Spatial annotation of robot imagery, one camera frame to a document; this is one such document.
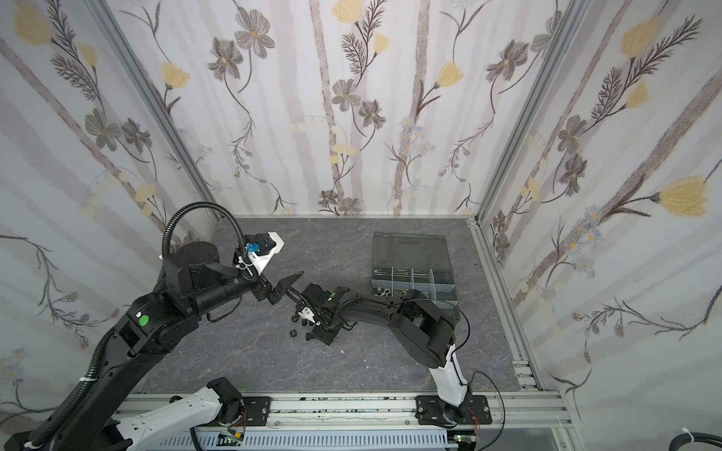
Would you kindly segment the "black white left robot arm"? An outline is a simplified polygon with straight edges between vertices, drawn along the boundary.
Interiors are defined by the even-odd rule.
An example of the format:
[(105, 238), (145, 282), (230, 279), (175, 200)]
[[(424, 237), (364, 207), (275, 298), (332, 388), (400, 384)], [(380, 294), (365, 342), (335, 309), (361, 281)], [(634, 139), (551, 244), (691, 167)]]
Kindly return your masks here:
[(86, 375), (56, 411), (33, 431), (19, 432), (7, 450), (128, 450), (137, 440), (124, 438), (112, 415), (152, 368), (185, 336), (197, 330), (212, 310), (253, 292), (272, 303), (283, 292), (262, 272), (284, 246), (278, 233), (253, 235), (221, 264), (210, 242), (191, 242), (162, 257), (154, 290), (136, 299), (101, 339)]

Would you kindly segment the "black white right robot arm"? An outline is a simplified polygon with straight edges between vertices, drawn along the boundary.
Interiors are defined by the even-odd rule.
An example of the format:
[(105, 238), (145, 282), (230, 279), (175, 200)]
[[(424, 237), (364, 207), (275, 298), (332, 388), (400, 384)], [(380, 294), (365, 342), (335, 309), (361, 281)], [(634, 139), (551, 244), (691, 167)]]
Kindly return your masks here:
[(454, 428), (473, 419), (473, 393), (456, 356), (461, 346), (453, 319), (421, 291), (410, 289), (380, 299), (310, 284), (302, 292), (294, 289), (289, 297), (297, 316), (312, 326), (308, 340), (329, 346), (340, 331), (366, 323), (389, 330), (417, 363), (426, 366), (436, 394), (417, 400), (419, 424)]

